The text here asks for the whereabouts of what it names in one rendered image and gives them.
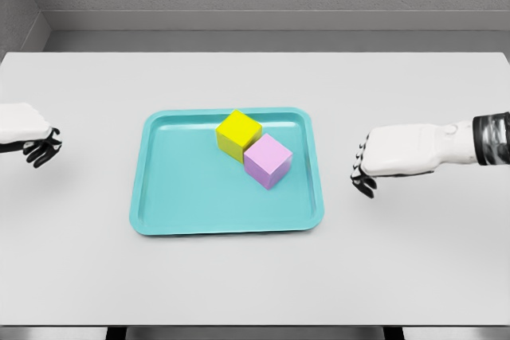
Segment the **pink cube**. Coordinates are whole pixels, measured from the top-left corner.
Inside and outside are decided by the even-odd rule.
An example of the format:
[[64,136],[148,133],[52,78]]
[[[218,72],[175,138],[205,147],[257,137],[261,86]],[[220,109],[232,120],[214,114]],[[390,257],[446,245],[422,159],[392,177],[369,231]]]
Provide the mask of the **pink cube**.
[[267,190],[290,170],[293,153],[269,134],[264,134],[244,153],[244,169]]

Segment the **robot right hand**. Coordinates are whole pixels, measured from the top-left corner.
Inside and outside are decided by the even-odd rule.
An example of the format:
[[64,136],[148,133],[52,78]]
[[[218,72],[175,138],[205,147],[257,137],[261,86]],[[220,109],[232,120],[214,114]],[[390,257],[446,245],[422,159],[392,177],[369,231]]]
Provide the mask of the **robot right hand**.
[[376,178],[429,174],[440,164],[435,150],[438,127],[432,124],[401,124],[372,129],[359,144],[350,176],[352,185],[373,198]]

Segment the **yellow cube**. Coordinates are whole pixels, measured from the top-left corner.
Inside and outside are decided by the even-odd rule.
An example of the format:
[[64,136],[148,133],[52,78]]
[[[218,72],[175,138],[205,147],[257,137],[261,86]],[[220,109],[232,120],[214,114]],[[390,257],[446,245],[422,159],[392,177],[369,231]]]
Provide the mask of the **yellow cube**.
[[216,128],[218,148],[244,163],[244,153],[262,136],[262,126],[239,110],[232,111]]

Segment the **teal tray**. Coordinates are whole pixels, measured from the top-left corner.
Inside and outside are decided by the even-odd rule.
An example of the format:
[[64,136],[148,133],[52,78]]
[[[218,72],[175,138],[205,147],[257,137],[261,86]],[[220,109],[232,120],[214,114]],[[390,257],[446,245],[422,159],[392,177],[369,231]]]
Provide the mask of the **teal tray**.
[[324,200],[312,121],[295,107],[243,113],[292,152],[270,190],[222,152],[215,129],[231,109],[159,111],[143,126],[129,220],[145,236],[302,231],[317,226]]

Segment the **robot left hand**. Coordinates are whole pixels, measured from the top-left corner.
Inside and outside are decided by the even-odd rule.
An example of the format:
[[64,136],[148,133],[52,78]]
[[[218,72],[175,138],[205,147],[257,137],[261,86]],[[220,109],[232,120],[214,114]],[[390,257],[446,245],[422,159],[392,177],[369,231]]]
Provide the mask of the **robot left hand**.
[[21,152],[37,169],[60,151],[60,133],[28,103],[0,104],[0,154]]

